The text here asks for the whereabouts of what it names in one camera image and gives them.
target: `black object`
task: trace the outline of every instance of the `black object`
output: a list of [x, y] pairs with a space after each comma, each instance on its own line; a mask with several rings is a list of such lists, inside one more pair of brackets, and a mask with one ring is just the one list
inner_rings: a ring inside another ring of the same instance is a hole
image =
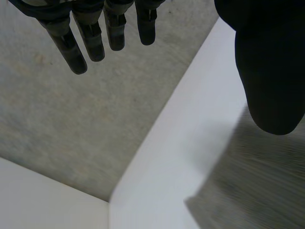
[[[92, 61], [104, 59], [99, 17], [104, 9], [109, 45], [119, 51], [125, 46], [125, 12], [134, 0], [9, 0], [25, 15], [36, 18], [47, 30], [65, 61], [76, 74], [87, 71], [86, 61], [70, 29], [70, 12], [76, 21]], [[138, 28], [143, 44], [155, 40], [156, 9], [165, 0], [137, 0]]]
[[215, 0], [236, 30], [236, 66], [255, 123], [285, 135], [305, 113], [305, 1]]
[[102, 31], [98, 22], [103, 7], [103, 0], [76, 1], [72, 6], [73, 16], [87, 53], [90, 59], [95, 62], [101, 61], [105, 57]]
[[109, 45], [112, 50], [119, 51], [125, 46], [124, 13], [131, 7], [133, 0], [105, 0], [104, 16]]
[[165, 0], [135, 0], [138, 18], [138, 30], [142, 44], [154, 43], [156, 32], [155, 22], [157, 19], [157, 8]]
[[56, 21], [39, 21], [48, 31], [57, 48], [75, 74], [87, 71], [87, 64], [70, 29], [70, 17]]

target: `black rubber fingertip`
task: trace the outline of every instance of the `black rubber fingertip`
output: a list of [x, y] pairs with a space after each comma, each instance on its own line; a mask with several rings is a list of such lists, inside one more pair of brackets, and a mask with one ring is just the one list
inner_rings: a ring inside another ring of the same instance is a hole
[[67, 60], [67, 62], [71, 70], [77, 75], [83, 74], [87, 71], [87, 63], [83, 56], [77, 56]]
[[102, 61], [105, 58], [105, 51], [103, 45], [87, 47], [87, 53], [90, 59], [94, 62]]
[[140, 40], [143, 45], [151, 45], [156, 38], [154, 22], [138, 22]]
[[143, 45], [151, 45], [154, 43], [156, 35], [155, 31], [139, 31], [140, 40]]

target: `gray concrete floor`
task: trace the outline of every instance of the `gray concrete floor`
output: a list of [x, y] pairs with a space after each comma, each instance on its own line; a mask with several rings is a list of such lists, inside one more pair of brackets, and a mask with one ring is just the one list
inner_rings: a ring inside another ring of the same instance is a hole
[[143, 46], [136, 12], [126, 46], [74, 75], [44, 28], [0, 1], [0, 156], [109, 200], [158, 114], [216, 22], [213, 0], [167, 0], [157, 38]]

